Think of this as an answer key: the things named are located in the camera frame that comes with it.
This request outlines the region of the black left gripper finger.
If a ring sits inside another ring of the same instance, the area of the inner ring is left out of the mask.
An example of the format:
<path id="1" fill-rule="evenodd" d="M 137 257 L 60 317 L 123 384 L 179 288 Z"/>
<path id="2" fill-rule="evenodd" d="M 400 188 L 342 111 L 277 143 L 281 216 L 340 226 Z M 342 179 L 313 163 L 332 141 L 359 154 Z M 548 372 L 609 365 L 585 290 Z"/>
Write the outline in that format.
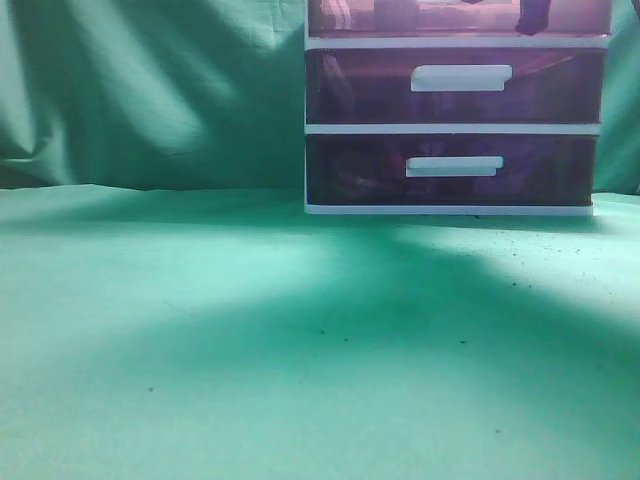
<path id="1" fill-rule="evenodd" d="M 515 31 L 521 35 L 536 35 L 549 25 L 550 0 L 521 0 L 520 16 Z"/>

